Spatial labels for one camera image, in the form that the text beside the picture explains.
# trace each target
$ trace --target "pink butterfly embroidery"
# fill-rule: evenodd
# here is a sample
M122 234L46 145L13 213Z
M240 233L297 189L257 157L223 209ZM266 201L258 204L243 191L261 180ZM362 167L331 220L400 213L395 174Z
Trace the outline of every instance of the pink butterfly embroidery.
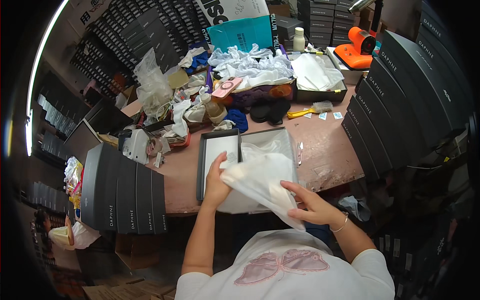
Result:
M276 253L263 253L249 261L243 269L243 274L235 280L235 284L259 283L274 277L280 271L296 274L292 271L320 272L328 268L329 265L316 251L290 249L282 255L281 259Z

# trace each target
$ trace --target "table surface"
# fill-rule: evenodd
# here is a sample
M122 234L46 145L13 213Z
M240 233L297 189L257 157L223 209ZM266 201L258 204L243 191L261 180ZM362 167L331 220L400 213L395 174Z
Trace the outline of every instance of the table surface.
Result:
M334 109L327 113L326 120L318 118L318 114L313 114L311 119L299 117L289 120L285 116L282 125L271 126L267 122L256 123L248 115L247 132L285 126L296 142L303 142L302 161L297 174L299 180L306 182L307 188L314 192L361 178L364 173L342 129L343 119L336 120L333 116L333 112L340 112L345 116L354 88L353 85L348 86L343 102L334 104ZM122 111L132 116L140 107L141 104L136 100ZM292 103L290 111L309 107L308 103ZM165 206L168 214L195 213L200 209L200 202L196 200L198 149L200 135L211 130L212 128L209 128L193 133L190 145L166 153L166 162L159 168L153 165L154 159L150 159L146 165L164 175Z

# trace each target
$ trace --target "white bottle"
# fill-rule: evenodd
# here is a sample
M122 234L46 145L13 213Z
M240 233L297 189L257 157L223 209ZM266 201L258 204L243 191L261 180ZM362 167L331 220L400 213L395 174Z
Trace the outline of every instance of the white bottle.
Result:
M293 51L305 51L305 37L303 36L303 28L295 27L295 36L293 37Z

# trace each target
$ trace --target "person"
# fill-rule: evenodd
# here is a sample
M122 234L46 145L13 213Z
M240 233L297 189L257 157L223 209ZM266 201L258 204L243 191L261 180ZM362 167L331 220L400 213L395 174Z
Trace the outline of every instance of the person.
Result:
M80 221L72 226L68 215L65 216L65 226L57 228L52 228L50 216L43 209L39 209L35 217L35 223L44 228L50 241L66 250L85 249L100 237L97 230Z
M348 216L302 186L280 184L308 210L288 216L328 225L346 261L320 239L296 229L258 232L233 265L213 274L215 211L231 188L220 179L222 153L206 178L204 200L187 243L175 300L199 299L393 299L395 289L383 254Z

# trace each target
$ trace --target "yellow brush handle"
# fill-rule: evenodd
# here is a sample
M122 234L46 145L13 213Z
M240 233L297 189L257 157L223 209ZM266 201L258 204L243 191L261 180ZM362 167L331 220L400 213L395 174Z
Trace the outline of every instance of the yellow brush handle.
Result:
M289 119L294 119L294 118L298 118L298 117L301 117L301 116L305 116L306 114L309 114L309 113L315 113L315 110L313 108L311 109L307 109L307 110L301 110L301 111L295 111L295 112L287 112L287 116Z

